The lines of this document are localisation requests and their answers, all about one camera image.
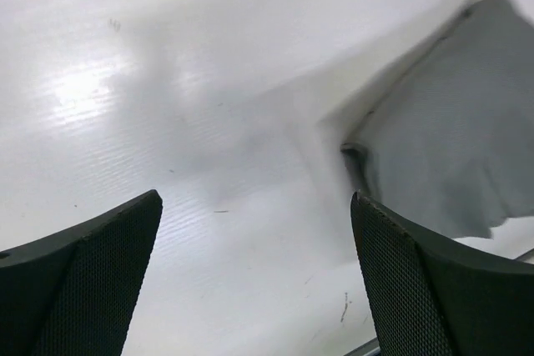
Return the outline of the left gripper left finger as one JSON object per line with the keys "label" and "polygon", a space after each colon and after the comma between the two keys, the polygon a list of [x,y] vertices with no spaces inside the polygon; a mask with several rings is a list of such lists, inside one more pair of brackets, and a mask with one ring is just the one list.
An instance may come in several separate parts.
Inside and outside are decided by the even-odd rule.
{"label": "left gripper left finger", "polygon": [[1,252],[3,355],[120,355],[159,229],[154,189]]}

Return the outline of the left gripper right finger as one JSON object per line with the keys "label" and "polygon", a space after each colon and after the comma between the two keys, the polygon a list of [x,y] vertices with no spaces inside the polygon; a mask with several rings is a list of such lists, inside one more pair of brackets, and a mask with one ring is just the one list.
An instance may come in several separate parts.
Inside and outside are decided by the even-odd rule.
{"label": "left gripper right finger", "polygon": [[350,216],[383,355],[531,355],[533,267],[355,193]]}

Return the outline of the grey pleated skirt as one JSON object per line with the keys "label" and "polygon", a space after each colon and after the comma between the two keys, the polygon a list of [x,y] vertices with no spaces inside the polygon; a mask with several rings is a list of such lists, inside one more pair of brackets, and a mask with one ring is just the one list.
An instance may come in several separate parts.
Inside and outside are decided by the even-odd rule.
{"label": "grey pleated skirt", "polygon": [[362,188],[449,238],[533,213],[533,27],[512,0],[466,8],[341,150]]}

